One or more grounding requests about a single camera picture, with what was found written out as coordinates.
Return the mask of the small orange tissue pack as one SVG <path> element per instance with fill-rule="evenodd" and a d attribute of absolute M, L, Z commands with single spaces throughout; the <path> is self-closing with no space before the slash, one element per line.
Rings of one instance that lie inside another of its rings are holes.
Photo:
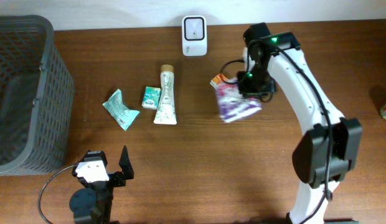
<path fill-rule="evenodd" d="M 210 85 L 214 88 L 217 89 L 219 85 L 224 84 L 225 81 L 228 81 L 228 78 L 225 77 L 224 74 L 219 73 L 216 76 L 213 77 L 210 81 Z"/>

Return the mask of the teal wet wipe pouch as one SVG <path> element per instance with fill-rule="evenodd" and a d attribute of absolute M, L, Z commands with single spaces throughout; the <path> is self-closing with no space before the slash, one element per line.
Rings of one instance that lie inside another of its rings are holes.
<path fill-rule="evenodd" d="M 131 110 L 123 103 L 120 89 L 117 89 L 102 105 L 124 131 L 131 126 L 139 115 L 139 111 Z"/>

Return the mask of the white green tube brown cap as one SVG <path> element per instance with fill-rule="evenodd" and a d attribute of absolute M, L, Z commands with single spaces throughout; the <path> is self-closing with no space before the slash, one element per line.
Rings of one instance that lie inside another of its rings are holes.
<path fill-rule="evenodd" d="M 158 103 L 154 124 L 177 124 L 176 108 L 174 102 L 174 67 L 161 66 L 161 96 Z"/>

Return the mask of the purple white tissue pack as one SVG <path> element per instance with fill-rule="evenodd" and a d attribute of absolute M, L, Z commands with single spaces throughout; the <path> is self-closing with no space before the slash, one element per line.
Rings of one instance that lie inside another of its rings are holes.
<path fill-rule="evenodd" d="M 236 85 L 224 83 L 214 90 L 220 118 L 224 123 L 249 117 L 262 109 L 258 99 L 244 98 Z"/>

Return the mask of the small teal tissue pack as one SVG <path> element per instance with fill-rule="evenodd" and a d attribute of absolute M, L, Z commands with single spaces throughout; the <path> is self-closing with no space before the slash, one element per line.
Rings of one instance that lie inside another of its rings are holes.
<path fill-rule="evenodd" d="M 142 107 L 145 109 L 156 110 L 158 108 L 161 89 L 147 86 L 144 91 Z"/>

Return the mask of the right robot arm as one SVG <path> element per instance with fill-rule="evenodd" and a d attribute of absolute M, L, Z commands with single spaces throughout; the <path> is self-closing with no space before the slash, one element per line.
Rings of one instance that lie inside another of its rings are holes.
<path fill-rule="evenodd" d="M 332 193 L 356 164 L 362 126 L 329 100 L 292 32 L 272 34 L 262 22 L 243 34 L 245 69 L 237 74 L 245 98 L 272 97 L 280 87 L 303 134 L 292 154 L 298 193 L 285 223 L 324 223 Z"/>

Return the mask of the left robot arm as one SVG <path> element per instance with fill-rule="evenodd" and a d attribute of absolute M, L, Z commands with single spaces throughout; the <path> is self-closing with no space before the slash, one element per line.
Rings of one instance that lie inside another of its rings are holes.
<path fill-rule="evenodd" d="M 111 223 L 113 190 L 124 187 L 134 178 L 127 147 L 121 152 L 120 171 L 107 172 L 107 159 L 103 151 L 88 151 L 72 170 L 83 188 L 69 201 L 75 223 Z"/>

